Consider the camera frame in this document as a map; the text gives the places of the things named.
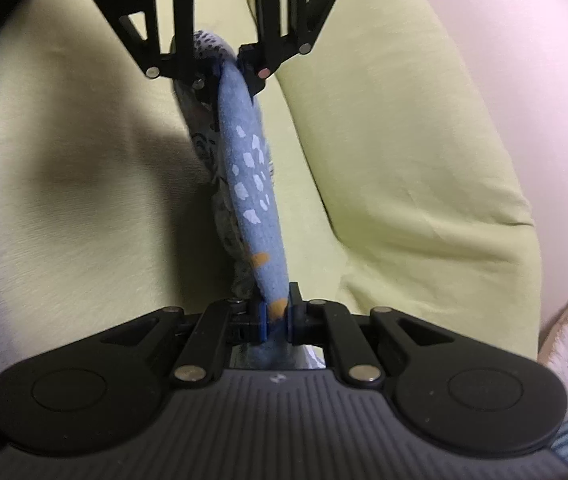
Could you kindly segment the blue patterned garment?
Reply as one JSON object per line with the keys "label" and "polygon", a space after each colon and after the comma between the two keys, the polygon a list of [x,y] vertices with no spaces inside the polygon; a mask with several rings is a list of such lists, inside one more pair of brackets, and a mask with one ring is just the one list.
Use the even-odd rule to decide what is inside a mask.
{"label": "blue patterned garment", "polygon": [[231,362],[255,370],[319,370],[325,362],[313,348],[285,339],[289,278],[259,103],[222,38],[195,32],[194,54],[219,79],[213,88],[217,101],[203,102],[183,82],[173,84],[175,97],[195,153],[211,177],[215,227],[234,264],[232,292],[257,302],[267,329],[262,344],[241,344]]}

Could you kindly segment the yellow-green sofa cover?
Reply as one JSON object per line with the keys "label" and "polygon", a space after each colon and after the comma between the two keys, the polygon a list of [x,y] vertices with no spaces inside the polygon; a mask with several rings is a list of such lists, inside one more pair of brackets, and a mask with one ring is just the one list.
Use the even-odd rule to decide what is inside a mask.
{"label": "yellow-green sofa cover", "polygon": [[[290,277],[527,358],[530,206],[427,0],[338,0],[260,94]],[[92,0],[25,0],[0,28],[0,371],[165,306],[229,293],[211,185],[168,81]]]}

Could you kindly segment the beige cloth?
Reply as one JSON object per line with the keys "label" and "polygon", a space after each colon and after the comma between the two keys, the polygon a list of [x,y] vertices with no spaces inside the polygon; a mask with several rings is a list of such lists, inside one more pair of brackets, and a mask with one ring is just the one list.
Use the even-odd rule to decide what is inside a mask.
{"label": "beige cloth", "polygon": [[544,339],[538,362],[560,379],[568,396],[568,302]]}

